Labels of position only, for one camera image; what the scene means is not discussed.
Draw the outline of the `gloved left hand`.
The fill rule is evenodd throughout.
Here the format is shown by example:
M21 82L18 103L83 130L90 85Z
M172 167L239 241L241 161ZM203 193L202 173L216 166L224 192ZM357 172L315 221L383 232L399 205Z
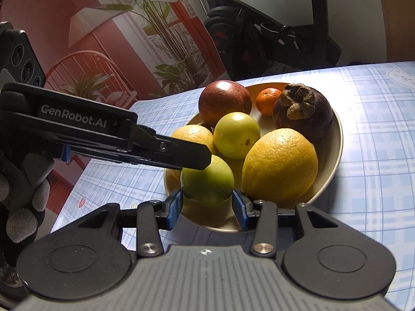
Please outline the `gloved left hand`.
M1 294L12 300L27 295L17 259L44 221L53 167L54 160L42 154L9 159L1 153Z

